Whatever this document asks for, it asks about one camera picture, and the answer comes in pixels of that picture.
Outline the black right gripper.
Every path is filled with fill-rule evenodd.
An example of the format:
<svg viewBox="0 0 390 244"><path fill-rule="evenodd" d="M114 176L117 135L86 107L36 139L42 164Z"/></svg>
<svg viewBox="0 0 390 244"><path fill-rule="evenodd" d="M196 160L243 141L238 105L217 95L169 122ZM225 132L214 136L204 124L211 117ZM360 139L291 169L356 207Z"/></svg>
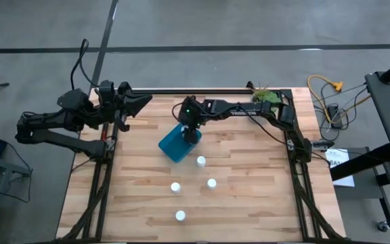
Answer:
<svg viewBox="0 0 390 244"><path fill-rule="evenodd" d="M204 112L203 103L199 102L195 96L186 97L178 112L178 121L185 125L183 126L184 141L188 144L197 144L199 138L197 128L202 123L201 114Z"/></svg>

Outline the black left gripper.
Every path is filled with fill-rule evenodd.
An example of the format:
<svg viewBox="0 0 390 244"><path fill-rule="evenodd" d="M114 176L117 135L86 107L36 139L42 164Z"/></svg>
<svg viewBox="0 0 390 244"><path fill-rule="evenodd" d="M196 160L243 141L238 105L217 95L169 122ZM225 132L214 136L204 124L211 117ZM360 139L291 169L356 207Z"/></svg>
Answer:
<svg viewBox="0 0 390 244"><path fill-rule="evenodd" d="M115 89L112 81L104 80L100 83L96 94L100 102L97 109L97 118L100 122L115 122L117 119L125 122L127 117L123 113L125 97L130 98L127 100L127 115L132 117L135 117L152 99L152 94L134 92L126 81Z"/></svg>

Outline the blue plastic basket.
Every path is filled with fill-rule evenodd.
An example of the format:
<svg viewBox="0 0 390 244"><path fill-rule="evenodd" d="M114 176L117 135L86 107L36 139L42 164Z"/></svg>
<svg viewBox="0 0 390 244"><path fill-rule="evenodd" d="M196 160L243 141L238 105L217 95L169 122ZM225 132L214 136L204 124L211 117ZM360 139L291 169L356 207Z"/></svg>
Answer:
<svg viewBox="0 0 390 244"><path fill-rule="evenodd" d="M179 163L196 144L188 144L184 141L184 134L181 134L181 123L177 124L159 143L158 147L175 163ZM199 141L202 137L201 132L197 133Z"/></svg>

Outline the black power strip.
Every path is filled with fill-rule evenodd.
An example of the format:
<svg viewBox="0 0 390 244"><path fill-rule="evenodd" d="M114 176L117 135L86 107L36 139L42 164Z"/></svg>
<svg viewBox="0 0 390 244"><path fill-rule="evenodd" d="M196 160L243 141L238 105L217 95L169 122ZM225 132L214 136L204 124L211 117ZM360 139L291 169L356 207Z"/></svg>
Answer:
<svg viewBox="0 0 390 244"><path fill-rule="evenodd" d="M329 105L327 107L330 118L330 126L334 129L340 129L343 126L341 114L338 105Z"/></svg>

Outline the black aluminium table frame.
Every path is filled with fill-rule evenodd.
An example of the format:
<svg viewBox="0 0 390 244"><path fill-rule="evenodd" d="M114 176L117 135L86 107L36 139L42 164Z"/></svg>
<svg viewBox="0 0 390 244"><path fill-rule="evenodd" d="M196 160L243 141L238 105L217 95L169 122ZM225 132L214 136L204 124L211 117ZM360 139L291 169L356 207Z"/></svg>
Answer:
<svg viewBox="0 0 390 244"><path fill-rule="evenodd" d="M247 88L154 89L153 98L118 132L110 166L74 158L56 237L61 241L86 210L93 183L109 182L78 239L91 243L214 243L336 241L345 236L327 162L319 154L295 161L286 133L246 117L211 121L181 162L158 143L176 126L179 103L223 99L248 102ZM205 167L196 159L206 158ZM207 187L213 178L217 187ZM173 182L181 192L171 192ZM175 213L186 219L178 222Z"/></svg>

